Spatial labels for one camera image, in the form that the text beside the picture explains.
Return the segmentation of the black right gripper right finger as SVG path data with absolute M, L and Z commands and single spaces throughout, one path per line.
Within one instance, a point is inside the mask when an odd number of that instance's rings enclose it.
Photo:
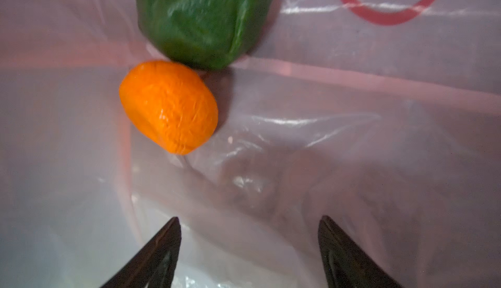
M 329 216 L 319 222 L 318 244 L 329 288 L 402 288 Z

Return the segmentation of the pink plastic bag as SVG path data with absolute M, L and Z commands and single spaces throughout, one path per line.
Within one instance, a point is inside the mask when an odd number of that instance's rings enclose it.
M 404 287 L 500 286 L 500 0 L 275 0 L 177 157 L 120 103 L 135 0 L 1 0 L 1 286 L 99 287 L 173 216 L 174 287 L 326 287 L 330 216 Z

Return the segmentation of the orange fruit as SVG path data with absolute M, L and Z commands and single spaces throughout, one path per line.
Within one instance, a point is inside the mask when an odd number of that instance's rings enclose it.
M 186 155 L 214 134 L 219 109 L 197 72 L 180 63 L 153 60 L 138 64 L 119 88 L 133 125 L 171 154 Z

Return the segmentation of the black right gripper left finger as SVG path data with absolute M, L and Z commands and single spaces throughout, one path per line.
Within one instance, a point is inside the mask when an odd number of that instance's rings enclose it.
M 170 288 L 180 246 L 180 220 L 173 217 L 102 288 Z

